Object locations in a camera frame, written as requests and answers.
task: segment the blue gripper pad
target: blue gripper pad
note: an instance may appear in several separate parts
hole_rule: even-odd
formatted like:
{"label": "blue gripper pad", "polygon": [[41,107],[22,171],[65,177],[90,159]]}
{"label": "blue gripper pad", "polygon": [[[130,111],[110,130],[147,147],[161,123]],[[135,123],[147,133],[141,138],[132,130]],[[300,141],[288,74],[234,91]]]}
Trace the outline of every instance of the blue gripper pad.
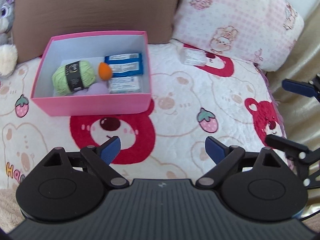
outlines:
{"label": "blue gripper pad", "polygon": [[119,137],[114,137],[106,141],[97,148],[97,154],[106,163],[110,164],[117,157],[121,150],[121,141]]}
{"label": "blue gripper pad", "polygon": [[221,162],[230,152],[229,148],[213,138],[208,136],[205,139],[205,151],[207,155],[214,161],[215,164]]}
{"label": "blue gripper pad", "polygon": [[317,96],[317,92],[314,86],[305,82],[298,82],[290,79],[285,79],[282,81],[282,88],[286,91],[299,94],[308,98]]}

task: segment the blue package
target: blue package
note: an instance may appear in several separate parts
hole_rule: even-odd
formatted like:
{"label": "blue package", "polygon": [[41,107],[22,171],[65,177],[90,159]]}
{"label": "blue package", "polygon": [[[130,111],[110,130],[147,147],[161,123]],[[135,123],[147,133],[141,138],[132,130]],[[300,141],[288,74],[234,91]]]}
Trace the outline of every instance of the blue package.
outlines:
{"label": "blue package", "polygon": [[130,77],[143,75],[141,53],[107,56],[104,60],[112,69],[112,77]]}

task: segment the green yarn ball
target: green yarn ball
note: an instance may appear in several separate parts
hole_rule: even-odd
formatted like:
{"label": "green yarn ball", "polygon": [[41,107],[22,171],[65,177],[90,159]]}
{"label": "green yarn ball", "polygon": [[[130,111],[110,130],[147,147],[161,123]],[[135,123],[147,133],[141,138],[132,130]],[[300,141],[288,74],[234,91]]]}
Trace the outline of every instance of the green yarn ball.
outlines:
{"label": "green yarn ball", "polygon": [[[85,88],[90,87],[96,80],[96,75],[94,73],[94,69],[90,65],[90,63],[86,60],[80,60],[79,63],[80,68],[80,76],[82,80],[82,84]],[[55,90],[62,96],[67,94],[71,94],[71,91],[68,86],[66,72],[66,66],[61,66],[57,69],[57,71],[52,76],[52,83]]]}

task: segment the ribbed black surface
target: ribbed black surface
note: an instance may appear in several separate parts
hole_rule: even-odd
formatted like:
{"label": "ribbed black surface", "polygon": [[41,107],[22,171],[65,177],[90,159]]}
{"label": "ribbed black surface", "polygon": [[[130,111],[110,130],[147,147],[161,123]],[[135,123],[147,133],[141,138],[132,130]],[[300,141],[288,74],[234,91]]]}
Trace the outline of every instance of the ribbed black surface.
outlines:
{"label": "ribbed black surface", "polygon": [[191,181],[135,179],[111,191],[101,206],[77,221],[46,225],[24,221],[14,240],[309,240],[314,234],[298,220],[259,224],[221,205],[212,191]]}

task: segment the brown pillow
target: brown pillow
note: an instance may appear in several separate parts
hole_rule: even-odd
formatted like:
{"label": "brown pillow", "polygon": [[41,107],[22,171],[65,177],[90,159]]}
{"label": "brown pillow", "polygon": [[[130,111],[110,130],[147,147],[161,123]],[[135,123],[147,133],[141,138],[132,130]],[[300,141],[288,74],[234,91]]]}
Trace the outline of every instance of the brown pillow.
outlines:
{"label": "brown pillow", "polygon": [[52,36],[68,33],[140,30],[149,43],[167,43],[176,6],[177,0],[16,0],[18,61],[42,55]]}

